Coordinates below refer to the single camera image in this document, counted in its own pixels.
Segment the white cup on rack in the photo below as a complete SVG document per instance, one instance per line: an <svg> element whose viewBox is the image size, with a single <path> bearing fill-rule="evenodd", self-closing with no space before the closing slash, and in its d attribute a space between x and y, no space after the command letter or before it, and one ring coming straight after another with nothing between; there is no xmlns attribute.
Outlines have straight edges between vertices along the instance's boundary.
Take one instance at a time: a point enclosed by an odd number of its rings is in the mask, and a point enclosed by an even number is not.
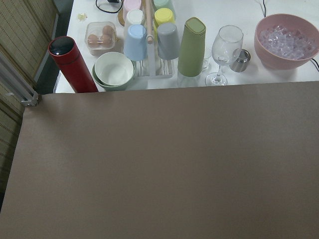
<svg viewBox="0 0 319 239"><path fill-rule="evenodd" d="M128 28L133 24L144 25L145 16L144 12L140 9L130 10L126 15L125 26L124 26L124 34L127 34Z"/></svg>

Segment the small clear glass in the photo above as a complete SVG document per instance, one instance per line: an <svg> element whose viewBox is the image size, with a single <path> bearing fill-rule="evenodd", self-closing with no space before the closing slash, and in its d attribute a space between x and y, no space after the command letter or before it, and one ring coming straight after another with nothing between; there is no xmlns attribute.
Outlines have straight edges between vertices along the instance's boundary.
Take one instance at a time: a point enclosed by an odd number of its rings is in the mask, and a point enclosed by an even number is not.
<svg viewBox="0 0 319 239"><path fill-rule="evenodd" d="M210 58L211 58L211 49L205 48L204 58L202 63L202 72L209 68Z"/></svg>

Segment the grey cup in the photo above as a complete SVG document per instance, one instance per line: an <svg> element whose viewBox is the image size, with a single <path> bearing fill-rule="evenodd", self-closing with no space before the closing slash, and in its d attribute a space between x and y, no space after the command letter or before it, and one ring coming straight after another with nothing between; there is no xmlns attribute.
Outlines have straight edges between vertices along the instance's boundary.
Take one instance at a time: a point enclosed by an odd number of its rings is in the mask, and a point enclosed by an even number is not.
<svg viewBox="0 0 319 239"><path fill-rule="evenodd" d="M180 41L177 26L172 22L161 24L157 28L158 55L163 60L173 60L179 56Z"/></svg>

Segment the red cylinder container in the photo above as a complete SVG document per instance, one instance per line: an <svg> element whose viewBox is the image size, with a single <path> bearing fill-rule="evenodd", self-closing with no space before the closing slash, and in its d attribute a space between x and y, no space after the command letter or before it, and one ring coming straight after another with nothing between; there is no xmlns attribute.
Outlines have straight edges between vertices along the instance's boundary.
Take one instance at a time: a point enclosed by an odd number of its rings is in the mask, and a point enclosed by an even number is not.
<svg viewBox="0 0 319 239"><path fill-rule="evenodd" d="M57 37L49 43L48 52L76 93L94 93L98 89L74 41L69 36Z"/></svg>

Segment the yellow cup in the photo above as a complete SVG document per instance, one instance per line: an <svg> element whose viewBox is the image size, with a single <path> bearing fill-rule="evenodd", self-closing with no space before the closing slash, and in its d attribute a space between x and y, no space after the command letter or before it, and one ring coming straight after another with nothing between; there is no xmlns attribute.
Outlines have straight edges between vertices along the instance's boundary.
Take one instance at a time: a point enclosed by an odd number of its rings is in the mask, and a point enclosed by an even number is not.
<svg viewBox="0 0 319 239"><path fill-rule="evenodd" d="M175 23L174 13L169 8L160 8L156 10L154 18L154 24L156 28L167 22Z"/></svg>

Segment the green plastic cup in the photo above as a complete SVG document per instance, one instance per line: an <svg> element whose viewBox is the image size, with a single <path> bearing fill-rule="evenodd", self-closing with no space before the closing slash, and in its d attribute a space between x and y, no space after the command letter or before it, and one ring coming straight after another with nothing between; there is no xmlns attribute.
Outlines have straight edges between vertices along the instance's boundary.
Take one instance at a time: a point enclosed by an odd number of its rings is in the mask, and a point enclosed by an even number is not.
<svg viewBox="0 0 319 239"><path fill-rule="evenodd" d="M186 77L196 77L202 71L205 52L206 26L197 17L184 24L178 58L178 71Z"/></svg>

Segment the white wooden cup rack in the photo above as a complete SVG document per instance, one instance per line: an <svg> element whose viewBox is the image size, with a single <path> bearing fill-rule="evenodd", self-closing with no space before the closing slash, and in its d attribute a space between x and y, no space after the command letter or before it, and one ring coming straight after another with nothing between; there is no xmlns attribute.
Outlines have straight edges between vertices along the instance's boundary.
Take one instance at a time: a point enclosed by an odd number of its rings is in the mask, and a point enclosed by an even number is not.
<svg viewBox="0 0 319 239"><path fill-rule="evenodd" d="M147 29L147 58L136 62L136 66L139 67L136 77L141 80L171 78L173 76L171 60L162 60L158 56L158 43L153 27L153 1L142 0L142 6Z"/></svg>

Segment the light blue cup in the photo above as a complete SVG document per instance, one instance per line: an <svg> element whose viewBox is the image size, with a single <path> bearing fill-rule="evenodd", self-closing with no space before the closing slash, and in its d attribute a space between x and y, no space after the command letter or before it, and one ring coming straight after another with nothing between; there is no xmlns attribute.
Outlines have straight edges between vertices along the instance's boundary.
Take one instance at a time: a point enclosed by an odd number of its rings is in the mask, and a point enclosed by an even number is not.
<svg viewBox="0 0 319 239"><path fill-rule="evenodd" d="M129 26L124 41L124 54L132 61L142 61L147 56L147 32L143 25Z"/></svg>

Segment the clear box of eggs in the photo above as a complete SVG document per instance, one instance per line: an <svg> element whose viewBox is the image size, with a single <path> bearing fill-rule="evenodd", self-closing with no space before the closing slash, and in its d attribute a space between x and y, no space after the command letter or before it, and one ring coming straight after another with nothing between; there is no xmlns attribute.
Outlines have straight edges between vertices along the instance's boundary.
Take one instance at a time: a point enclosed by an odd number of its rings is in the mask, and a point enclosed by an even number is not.
<svg viewBox="0 0 319 239"><path fill-rule="evenodd" d="M97 56L113 49L118 42L115 25L110 21L87 25L85 44L91 55Z"/></svg>

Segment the clear wine glass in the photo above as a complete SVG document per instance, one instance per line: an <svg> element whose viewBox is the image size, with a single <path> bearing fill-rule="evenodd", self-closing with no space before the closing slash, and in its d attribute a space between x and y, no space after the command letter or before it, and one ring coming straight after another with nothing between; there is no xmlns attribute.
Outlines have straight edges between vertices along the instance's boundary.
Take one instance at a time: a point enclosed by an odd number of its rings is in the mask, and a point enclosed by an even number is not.
<svg viewBox="0 0 319 239"><path fill-rule="evenodd" d="M229 66L239 57L243 44L243 32L234 25L219 29L211 49L211 56L219 68L217 72L206 76L206 86L226 86L227 79L222 74L222 67Z"/></svg>

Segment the small steel jigger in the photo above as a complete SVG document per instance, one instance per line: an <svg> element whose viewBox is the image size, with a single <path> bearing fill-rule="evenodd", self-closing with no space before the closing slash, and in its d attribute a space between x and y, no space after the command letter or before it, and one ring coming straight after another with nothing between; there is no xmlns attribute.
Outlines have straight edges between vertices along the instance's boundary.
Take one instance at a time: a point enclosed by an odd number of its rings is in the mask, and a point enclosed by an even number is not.
<svg viewBox="0 0 319 239"><path fill-rule="evenodd" d="M239 57L230 65L230 69L234 72L244 72L251 60L251 55L246 49L242 49Z"/></svg>

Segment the aluminium frame post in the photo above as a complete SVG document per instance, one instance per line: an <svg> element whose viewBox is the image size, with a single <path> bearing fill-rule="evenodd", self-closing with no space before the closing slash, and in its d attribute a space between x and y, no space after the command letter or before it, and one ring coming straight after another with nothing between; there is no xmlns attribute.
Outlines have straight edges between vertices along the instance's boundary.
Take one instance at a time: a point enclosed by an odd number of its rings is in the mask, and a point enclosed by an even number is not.
<svg viewBox="0 0 319 239"><path fill-rule="evenodd" d="M2 53L0 53L0 82L3 83L25 107L33 107L38 104L38 93L25 81Z"/></svg>

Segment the mint green cup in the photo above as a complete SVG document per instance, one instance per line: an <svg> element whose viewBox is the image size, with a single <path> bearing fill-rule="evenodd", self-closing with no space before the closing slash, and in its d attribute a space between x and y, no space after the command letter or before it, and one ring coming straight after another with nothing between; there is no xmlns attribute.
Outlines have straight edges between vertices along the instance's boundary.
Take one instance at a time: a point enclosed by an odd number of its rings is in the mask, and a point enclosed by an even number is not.
<svg viewBox="0 0 319 239"><path fill-rule="evenodd" d="M172 0L153 0L156 10L160 8L168 8L173 12L174 18L176 18L175 9Z"/></svg>

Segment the white green rimmed bowl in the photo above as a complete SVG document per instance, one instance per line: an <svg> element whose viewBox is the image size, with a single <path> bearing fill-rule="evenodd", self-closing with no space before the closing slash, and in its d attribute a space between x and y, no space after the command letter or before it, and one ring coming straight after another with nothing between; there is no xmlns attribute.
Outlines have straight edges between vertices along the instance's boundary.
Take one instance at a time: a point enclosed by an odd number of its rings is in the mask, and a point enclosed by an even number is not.
<svg viewBox="0 0 319 239"><path fill-rule="evenodd" d="M94 81L106 91L125 90L135 76L134 63L124 54L107 52L96 60L92 68Z"/></svg>

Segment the pink bowl with ice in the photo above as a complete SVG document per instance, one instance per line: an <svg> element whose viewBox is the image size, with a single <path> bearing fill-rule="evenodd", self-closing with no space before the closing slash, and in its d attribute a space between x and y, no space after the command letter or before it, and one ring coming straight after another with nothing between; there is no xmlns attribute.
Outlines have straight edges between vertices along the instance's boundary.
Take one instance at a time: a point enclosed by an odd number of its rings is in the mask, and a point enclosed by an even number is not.
<svg viewBox="0 0 319 239"><path fill-rule="evenodd" d="M319 30L298 16L273 14L257 24L254 47L263 65L295 69L318 55Z"/></svg>

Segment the pink cup on rack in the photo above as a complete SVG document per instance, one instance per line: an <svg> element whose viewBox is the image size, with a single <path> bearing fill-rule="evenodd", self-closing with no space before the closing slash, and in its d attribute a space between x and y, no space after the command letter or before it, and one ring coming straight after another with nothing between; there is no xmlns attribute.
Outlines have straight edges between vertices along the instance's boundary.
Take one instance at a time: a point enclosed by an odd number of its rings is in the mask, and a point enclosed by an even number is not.
<svg viewBox="0 0 319 239"><path fill-rule="evenodd" d="M127 13L131 10L140 9L141 6L141 0L124 0L123 15L127 15Z"/></svg>

